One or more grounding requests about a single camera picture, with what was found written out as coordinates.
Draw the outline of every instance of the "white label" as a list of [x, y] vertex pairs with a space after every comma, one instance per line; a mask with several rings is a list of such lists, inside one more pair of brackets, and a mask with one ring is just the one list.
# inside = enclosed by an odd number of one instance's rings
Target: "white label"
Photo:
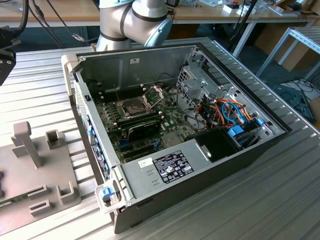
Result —
[[140, 61], [140, 58], [132, 58], [130, 59], [130, 64], [138, 64]]
[[153, 164], [152, 158], [148, 157], [148, 158], [146, 158], [144, 160], [138, 161], [138, 164], [139, 164], [141, 169], [144, 168], [144, 167], [147, 167], [149, 165], [152, 165]]
[[190, 166], [187, 166], [187, 167], [184, 168], [185, 171], [188, 171], [189, 169], [191, 169]]
[[5, 202], [5, 203], [2, 203], [2, 204], [0, 204], [0, 208], [1, 208], [1, 207], [4, 207], [4, 206], [7, 206], [7, 205], [9, 205], [9, 204], [12, 204], [12, 202], [11, 202], [11, 201], [7, 201], [7, 202]]

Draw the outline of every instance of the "table leg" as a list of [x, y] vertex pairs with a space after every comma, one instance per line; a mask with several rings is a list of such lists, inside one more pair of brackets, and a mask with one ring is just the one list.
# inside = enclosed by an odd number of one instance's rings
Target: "table leg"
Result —
[[[315, 20], [312, 20], [310, 22], [308, 22], [305, 26], [306, 27], [312, 27], [315, 23]], [[287, 59], [287, 57], [291, 54], [291, 52], [295, 49], [295, 47], [297, 46], [297, 44], [299, 43], [299, 40], [294, 40], [294, 42], [292, 43], [292, 45], [288, 48], [288, 50], [285, 52], [285, 54], [282, 56], [282, 58], [280, 59], [280, 61], [278, 62], [278, 64], [281, 66], [285, 60]]]
[[308, 80], [312, 74], [320, 67], [320, 61], [312, 68], [312, 70], [304, 77], [305, 80]]
[[246, 26], [245, 30], [244, 30], [244, 33], [240, 39], [240, 41], [238, 42], [238, 44], [236, 45], [232, 55], [237, 58], [242, 50], [242, 48], [244, 47], [246, 41], [248, 40], [252, 30], [254, 29], [256, 25], [256, 22], [253, 21], [251, 23], [248, 24], [248, 26]]
[[260, 67], [259, 71], [256, 73], [256, 76], [259, 77], [262, 72], [265, 70], [265, 68], [271, 63], [271, 61], [275, 58], [277, 55], [278, 51], [282, 48], [282, 46], [285, 44], [285, 42], [289, 38], [289, 33], [291, 31], [291, 28], [288, 28], [281, 39], [278, 41], [278, 43], [275, 45], [274, 49], [270, 53], [270, 55], [267, 57], [267, 59], [264, 61], [263, 65]]

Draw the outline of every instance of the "aluminum extrusion table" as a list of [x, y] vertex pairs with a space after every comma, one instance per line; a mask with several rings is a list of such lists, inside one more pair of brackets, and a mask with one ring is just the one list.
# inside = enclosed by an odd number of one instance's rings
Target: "aluminum extrusion table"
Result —
[[[24, 52], [0, 87], [0, 144], [7, 126], [29, 121], [32, 137], [58, 129], [66, 136], [82, 202], [2, 236], [12, 239], [199, 240], [306, 239], [320, 234], [320, 133], [244, 65], [209, 38], [169, 40], [204, 44], [291, 128], [256, 162], [214, 186], [115, 235], [99, 212], [96, 181], [68, 102], [60, 57], [89, 47]], [[219, 80], [221, 74], [212, 71]]]
[[[314, 50], [316, 53], [320, 54], [320, 27], [289, 27], [279, 42], [275, 45], [274, 49], [265, 60], [259, 71], [256, 75], [259, 77], [266, 67], [271, 63], [271, 61], [276, 57], [279, 50], [286, 43], [289, 37], [292, 36], [295, 38], [293, 44], [288, 48], [283, 57], [278, 62], [279, 65], [282, 65], [290, 53], [294, 50], [299, 42], [305, 44], [310, 49]], [[305, 79], [310, 78], [310, 76], [320, 67], [320, 61], [313, 67], [313, 69], [304, 77]]]

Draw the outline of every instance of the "sticker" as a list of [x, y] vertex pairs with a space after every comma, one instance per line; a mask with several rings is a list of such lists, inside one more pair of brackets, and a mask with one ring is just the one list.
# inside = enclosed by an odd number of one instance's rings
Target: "sticker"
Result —
[[165, 184], [194, 171], [181, 150], [157, 158], [153, 164]]
[[152, 158], [151, 157], [148, 157], [144, 160], [141, 160], [141, 161], [138, 161], [138, 164], [140, 166], [140, 168], [144, 168], [144, 167], [147, 167], [149, 165], [152, 165]]
[[12, 204], [12, 201], [7, 201], [5, 203], [0, 204], [0, 208]]
[[133, 59], [130, 59], [130, 64], [138, 64], [140, 61], [140, 58], [133, 58]]

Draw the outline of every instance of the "workbench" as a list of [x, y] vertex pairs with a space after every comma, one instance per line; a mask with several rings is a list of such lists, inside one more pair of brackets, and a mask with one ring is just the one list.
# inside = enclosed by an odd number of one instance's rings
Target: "workbench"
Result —
[[[42, 9], [48, 24], [51, 27], [63, 27], [61, 21], [45, 0], [36, 1]], [[92, 0], [51, 0], [52, 5], [65, 21], [67, 26], [99, 26], [100, 13]], [[9, 25], [18, 27], [21, 20], [21, 12], [0, 7], [0, 26]], [[307, 27], [311, 27], [319, 16], [308, 14], [304, 16], [280, 16], [275, 12], [266, 9], [262, 13], [250, 15], [249, 23], [236, 46], [233, 56], [238, 57], [252, 30], [257, 23], [301, 23], [306, 22]], [[198, 2], [196, 7], [186, 7], [178, 5], [174, 9], [174, 24], [232, 24], [236, 23], [239, 15], [228, 14], [222, 10], [222, 5], [211, 7], [202, 2]], [[27, 27], [40, 27], [35, 18], [29, 14]]]
[[[207, 37], [168, 40], [164, 45], [200, 42], [292, 129], [251, 166], [178, 203], [136, 227], [115, 235], [100, 213], [96, 181], [63, 78], [61, 56], [90, 47], [17, 54], [17, 64], [0, 87], [0, 144], [11, 144], [10, 126], [29, 121], [31, 137], [64, 132], [81, 203], [4, 236], [12, 239], [301, 239], [320, 234], [320, 133], [261, 80]], [[221, 73], [209, 70], [220, 80]]]

